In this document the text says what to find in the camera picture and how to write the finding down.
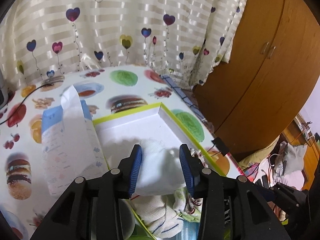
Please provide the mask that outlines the striped heart pattern curtain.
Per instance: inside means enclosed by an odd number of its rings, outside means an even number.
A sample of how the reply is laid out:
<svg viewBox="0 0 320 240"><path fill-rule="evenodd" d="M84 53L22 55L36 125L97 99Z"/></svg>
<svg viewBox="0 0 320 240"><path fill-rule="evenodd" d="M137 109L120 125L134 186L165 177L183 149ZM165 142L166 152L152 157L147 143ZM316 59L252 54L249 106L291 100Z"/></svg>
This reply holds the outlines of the striped heart pattern curtain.
<svg viewBox="0 0 320 240"><path fill-rule="evenodd" d="M12 87L129 64L204 84L231 57L247 0L1 0L1 73Z"/></svg>

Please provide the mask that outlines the grey small space heater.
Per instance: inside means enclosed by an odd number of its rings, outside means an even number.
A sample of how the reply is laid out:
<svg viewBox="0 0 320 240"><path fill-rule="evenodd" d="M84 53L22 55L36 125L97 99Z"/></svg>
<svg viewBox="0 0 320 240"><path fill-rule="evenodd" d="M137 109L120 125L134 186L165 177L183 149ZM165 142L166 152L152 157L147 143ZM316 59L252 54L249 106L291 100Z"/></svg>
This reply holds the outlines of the grey small space heater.
<svg viewBox="0 0 320 240"><path fill-rule="evenodd" d="M5 79L4 79L2 74L1 74L1 77L0 77L0 85L1 85L1 90L0 90L0 108L3 108L4 105L6 105L7 102L8 102L8 88L7 88L6 81L5 81Z"/></svg>

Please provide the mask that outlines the brown wooden wardrobe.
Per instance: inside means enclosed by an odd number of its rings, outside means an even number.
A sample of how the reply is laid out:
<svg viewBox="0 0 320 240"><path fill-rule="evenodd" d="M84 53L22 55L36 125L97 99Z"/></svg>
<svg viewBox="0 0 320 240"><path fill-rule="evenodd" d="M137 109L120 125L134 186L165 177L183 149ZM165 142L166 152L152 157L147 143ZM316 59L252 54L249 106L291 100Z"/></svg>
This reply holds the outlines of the brown wooden wardrobe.
<svg viewBox="0 0 320 240"><path fill-rule="evenodd" d="M247 0L231 59L195 97L236 160L265 148L306 103L319 77L319 7Z"/></svg>

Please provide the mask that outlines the green beige sock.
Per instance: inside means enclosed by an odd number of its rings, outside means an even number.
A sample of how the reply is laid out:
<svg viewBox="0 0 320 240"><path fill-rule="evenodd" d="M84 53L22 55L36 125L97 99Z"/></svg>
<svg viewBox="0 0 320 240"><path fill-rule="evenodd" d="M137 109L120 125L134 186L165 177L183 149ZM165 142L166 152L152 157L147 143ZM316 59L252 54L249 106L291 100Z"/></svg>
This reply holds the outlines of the green beige sock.
<svg viewBox="0 0 320 240"><path fill-rule="evenodd" d="M199 223L201 220L201 211L203 199L194 199L186 187L174 192L173 210L178 216L192 223Z"/></svg>

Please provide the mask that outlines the blue white tissue pack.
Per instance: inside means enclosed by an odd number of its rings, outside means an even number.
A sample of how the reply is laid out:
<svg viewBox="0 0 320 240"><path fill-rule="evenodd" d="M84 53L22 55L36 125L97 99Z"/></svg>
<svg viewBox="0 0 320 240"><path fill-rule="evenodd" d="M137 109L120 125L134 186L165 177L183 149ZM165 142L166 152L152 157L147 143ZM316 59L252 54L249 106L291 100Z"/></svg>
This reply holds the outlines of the blue white tissue pack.
<svg viewBox="0 0 320 240"><path fill-rule="evenodd" d="M42 157L49 193L58 198L77 177L94 179L108 171L85 100L67 88L60 105L42 115Z"/></svg>

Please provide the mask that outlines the fruit pattern tablecloth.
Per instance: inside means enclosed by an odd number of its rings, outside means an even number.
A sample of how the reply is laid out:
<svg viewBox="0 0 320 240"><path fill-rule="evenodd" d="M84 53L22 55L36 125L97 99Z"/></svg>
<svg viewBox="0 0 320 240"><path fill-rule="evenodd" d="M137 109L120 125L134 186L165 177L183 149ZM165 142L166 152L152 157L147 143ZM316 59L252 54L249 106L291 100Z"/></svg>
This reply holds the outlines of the fruit pattern tablecloth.
<svg viewBox="0 0 320 240"><path fill-rule="evenodd" d="M207 125L170 77L149 68L49 72L1 109L1 213L18 239L30 239L76 177L102 176L147 141L159 142L156 178L174 187L183 186L181 144L237 177L241 169L217 150Z"/></svg>

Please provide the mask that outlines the white tray, green rim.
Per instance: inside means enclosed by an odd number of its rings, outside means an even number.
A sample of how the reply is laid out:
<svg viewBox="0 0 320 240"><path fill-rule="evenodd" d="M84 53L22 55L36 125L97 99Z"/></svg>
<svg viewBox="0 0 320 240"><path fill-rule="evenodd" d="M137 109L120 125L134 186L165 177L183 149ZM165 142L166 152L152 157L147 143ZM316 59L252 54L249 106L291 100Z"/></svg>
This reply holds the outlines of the white tray, green rim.
<svg viewBox="0 0 320 240"><path fill-rule="evenodd" d="M135 144L144 139L163 141L167 147L187 144L199 150L211 167L216 167L209 153L200 145L176 113L162 103L122 111L93 121L109 169L127 158Z"/></svg>

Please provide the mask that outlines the beige blue striped sock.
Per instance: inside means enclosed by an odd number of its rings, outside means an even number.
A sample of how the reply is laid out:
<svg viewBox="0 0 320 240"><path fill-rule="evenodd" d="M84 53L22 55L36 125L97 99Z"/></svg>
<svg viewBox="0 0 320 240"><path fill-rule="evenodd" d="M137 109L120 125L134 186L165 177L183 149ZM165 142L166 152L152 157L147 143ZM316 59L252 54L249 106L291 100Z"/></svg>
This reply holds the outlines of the beige blue striped sock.
<svg viewBox="0 0 320 240"><path fill-rule="evenodd" d="M173 210L168 196L136 195L131 205L154 237L171 238L183 229L184 220Z"/></svg>

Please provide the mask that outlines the black binder clip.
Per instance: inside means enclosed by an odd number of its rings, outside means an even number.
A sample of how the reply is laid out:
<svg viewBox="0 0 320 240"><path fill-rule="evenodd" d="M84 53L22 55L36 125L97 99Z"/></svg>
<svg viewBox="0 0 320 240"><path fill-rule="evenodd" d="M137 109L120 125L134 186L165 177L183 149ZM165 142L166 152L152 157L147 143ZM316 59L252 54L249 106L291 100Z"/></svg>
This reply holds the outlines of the black binder clip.
<svg viewBox="0 0 320 240"><path fill-rule="evenodd" d="M219 152L225 156L229 153L229 148L225 145L220 137L215 137L212 140L213 145L219 150Z"/></svg>

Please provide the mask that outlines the blue surgical face mask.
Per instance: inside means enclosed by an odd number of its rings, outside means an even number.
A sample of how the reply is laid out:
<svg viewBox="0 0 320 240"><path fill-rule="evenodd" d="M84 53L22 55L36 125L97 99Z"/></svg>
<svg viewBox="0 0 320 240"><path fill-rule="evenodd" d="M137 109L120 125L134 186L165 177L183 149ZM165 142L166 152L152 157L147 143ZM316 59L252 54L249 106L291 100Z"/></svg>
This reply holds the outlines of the blue surgical face mask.
<svg viewBox="0 0 320 240"><path fill-rule="evenodd" d="M183 227L181 232L176 234L174 237L167 238L169 240L197 240L197 237L199 235L199 223L194 222L183 222Z"/></svg>

